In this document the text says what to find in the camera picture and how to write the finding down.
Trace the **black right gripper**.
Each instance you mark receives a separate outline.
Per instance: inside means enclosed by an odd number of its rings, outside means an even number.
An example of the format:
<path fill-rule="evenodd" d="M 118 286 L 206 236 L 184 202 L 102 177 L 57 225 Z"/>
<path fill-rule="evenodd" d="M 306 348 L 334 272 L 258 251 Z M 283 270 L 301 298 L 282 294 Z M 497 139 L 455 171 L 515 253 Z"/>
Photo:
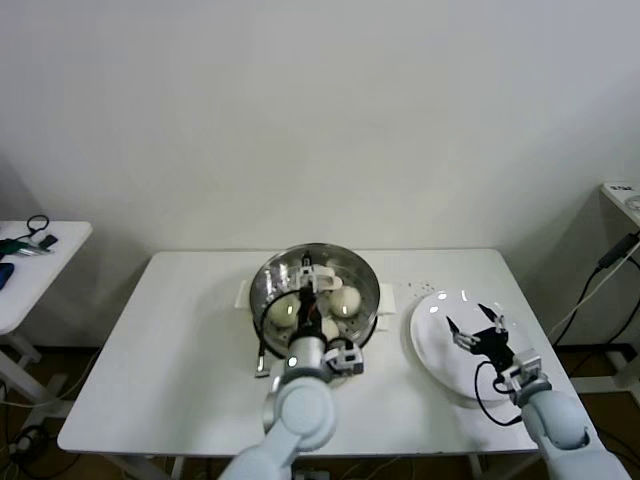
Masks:
<path fill-rule="evenodd" d="M 481 303 L 480 310 L 492 323 L 492 326 L 473 335 L 465 333 L 447 316 L 447 324 L 453 342 L 473 355 L 486 356 L 497 373 L 502 373 L 513 365 L 514 352 L 508 345 L 509 334 L 505 326 L 505 317 L 498 315 L 492 308 Z"/>

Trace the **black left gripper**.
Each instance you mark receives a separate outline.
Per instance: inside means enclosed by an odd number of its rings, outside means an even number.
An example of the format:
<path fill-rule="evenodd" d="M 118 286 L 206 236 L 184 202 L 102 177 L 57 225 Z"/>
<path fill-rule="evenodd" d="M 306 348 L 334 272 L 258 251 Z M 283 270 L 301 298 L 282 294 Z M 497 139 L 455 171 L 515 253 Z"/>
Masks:
<path fill-rule="evenodd" d="M 313 271 L 312 257 L 309 251 L 306 251 L 302 256 L 297 282 L 300 294 L 297 337 L 314 337 L 324 340 L 322 315 L 319 311 L 316 295 L 326 289 L 326 275 L 319 271 Z"/>

